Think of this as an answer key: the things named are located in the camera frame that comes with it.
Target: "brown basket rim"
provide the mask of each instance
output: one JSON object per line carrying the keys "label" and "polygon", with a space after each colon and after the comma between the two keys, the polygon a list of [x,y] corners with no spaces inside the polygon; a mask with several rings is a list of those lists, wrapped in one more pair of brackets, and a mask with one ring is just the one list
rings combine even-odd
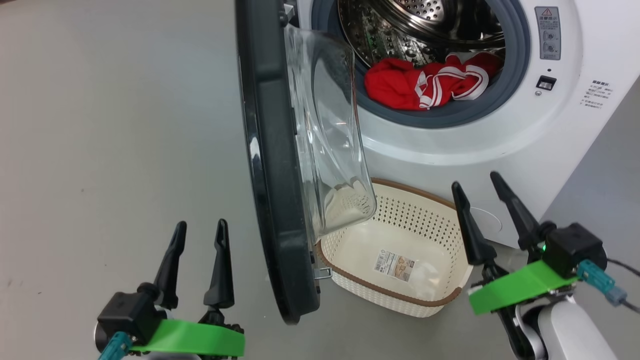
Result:
{"label": "brown basket rim", "polygon": [[[445,199],[443,199],[441,197],[433,195],[432,193],[428,193],[428,192],[425,192],[423,190],[416,189],[416,188],[413,188],[413,187],[405,185],[405,184],[396,183],[395,181],[390,181],[390,180],[379,179],[377,177],[372,177],[371,178],[371,182],[374,183],[374,184],[388,186],[390,188],[395,188],[395,189],[398,189],[398,190],[410,192],[410,193],[413,193],[415,195],[421,196],[423,198],[426,198],[426,199],[435,201],[437,203],[440,203],[440,204],[442,204],[444,206],[447,206],[449,208],[456,209],[456,206],[451,201],[445,200]],[[356,283],[358,283],[358,284],[360,284],[362,286],[365,286],[365,287],[367,287],[367,288],[369,288],[371,290],[377,291],[379,293],[382,293],[384,295],[393,297],[393,298],[398,299],[398,300],[409,302],[411,304],[425,306],[425,307],[443,306],[443,305],[446,305],[446,304],[452,302],[462,292],[462,288],[460,288],[458,286],[450,294],[448,294],[448,296],[446,296],[444,299],[435,300],[435,301],[416,299],[415,297],[410,297],[410,296],[407,296],[407,295],[396,293],[395,291],[391,291],[391,290],[382,288],[382,287],[380,287],[378,285],[372,284],[372,283],[370,283],[368,281],[365,281],[365,280],[363,280],[363,279],[361,279],[361,278],[359,278],[359,277],[357,277],[357,276],[355,276],[355,275],[353,275],[353,274],[351,274],[349,272],[346,272],[345,270],[341,269],[338,266],[335,266],[324,255],[324,252],[322,251],[322,240],[319,241],[316,244],[316,253],[320,256],[320,260],[322,260],[323,263],[325,263],[327,266],[332,268],[334,272],[337,272],[338,274],[346,277],[347,279],[349,279],[351,281],[354,281],[354,282],[356,282]]]}

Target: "laundry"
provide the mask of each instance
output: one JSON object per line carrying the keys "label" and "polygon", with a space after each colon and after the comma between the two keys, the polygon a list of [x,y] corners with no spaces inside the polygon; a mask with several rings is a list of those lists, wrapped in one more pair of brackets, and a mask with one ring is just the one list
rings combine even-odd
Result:
{"label": "laundry", "polygon": [[450,100],[477,99],[503,63],[486,52],[451,53],[444,63],[429,63],[421,69],[409,61],[386,58],[367,71],[364,86],[371,99],[390,108],[429,110]]}

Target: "barcode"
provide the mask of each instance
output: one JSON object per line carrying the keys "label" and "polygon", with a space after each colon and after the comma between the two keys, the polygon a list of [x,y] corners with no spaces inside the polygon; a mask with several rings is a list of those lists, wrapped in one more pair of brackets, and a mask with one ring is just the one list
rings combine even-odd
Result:
{"label": "barcode", "polygon": [[385,261],[385,255],[383,253],[380,253],[380,255],[378,255],[378,260],[376,261],[376,267],[374,268],[375,271],[380,271],[380,268],[382,267],[382,264]]}

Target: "stainless steel drum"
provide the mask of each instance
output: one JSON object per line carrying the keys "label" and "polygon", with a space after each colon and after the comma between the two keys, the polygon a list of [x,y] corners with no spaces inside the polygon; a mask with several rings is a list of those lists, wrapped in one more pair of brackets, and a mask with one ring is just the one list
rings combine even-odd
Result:
{"label": "stainless steel drum", "polygon": [[484,0],[337,0],[347,41],[367,65],[400,58],[420,67],[451,51],[498,51],[504,36]]}

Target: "gray sticker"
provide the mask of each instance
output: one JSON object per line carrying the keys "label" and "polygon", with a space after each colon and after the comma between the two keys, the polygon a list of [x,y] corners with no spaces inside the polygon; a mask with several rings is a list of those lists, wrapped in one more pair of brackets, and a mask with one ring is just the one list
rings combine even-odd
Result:
{"label": "gray sticker", "polygon": [[537,6],[540,58],[560,60],[560,13],[555,6]]}

